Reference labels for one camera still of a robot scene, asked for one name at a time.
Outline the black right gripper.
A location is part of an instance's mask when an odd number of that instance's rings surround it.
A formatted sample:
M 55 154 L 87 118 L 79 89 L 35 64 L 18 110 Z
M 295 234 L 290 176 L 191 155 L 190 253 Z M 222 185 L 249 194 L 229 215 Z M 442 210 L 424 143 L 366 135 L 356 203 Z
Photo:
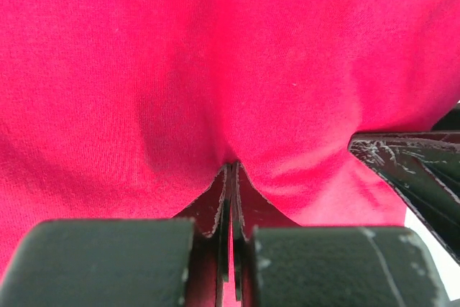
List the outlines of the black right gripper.
M 431 131 L 357 133 L 348 151 L 396 192 L 458 262 L 460 108 Z

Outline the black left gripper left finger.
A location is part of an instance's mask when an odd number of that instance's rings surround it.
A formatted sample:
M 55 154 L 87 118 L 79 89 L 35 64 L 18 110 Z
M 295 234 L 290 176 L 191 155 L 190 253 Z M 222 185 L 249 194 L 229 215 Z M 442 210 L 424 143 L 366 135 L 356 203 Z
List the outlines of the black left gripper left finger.
M 170 219 L 54 219 L 19 243 L 3 306 L 221 306 L 230 165 Z

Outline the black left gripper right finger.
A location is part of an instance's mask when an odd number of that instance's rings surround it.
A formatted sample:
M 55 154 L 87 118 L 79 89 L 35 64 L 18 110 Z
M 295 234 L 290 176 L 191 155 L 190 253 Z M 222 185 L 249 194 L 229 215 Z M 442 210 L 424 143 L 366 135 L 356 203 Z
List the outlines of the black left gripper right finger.
M 236 299 L 243 306 L 450 306 L 422 239 L 401 226 L 301 226 L 231 166 Z

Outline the crimson red t-shirt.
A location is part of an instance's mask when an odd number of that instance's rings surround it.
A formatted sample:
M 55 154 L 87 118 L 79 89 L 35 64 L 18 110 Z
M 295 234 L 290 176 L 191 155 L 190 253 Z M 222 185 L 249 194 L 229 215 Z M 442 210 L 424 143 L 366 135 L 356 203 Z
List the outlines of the crimson red t-shirt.
M 39 221 L 160 218 L 229 160 L 308 225 L 402 225 L 346 150 L 459 100 L 459 0 L 1 0 L 1 263 Z

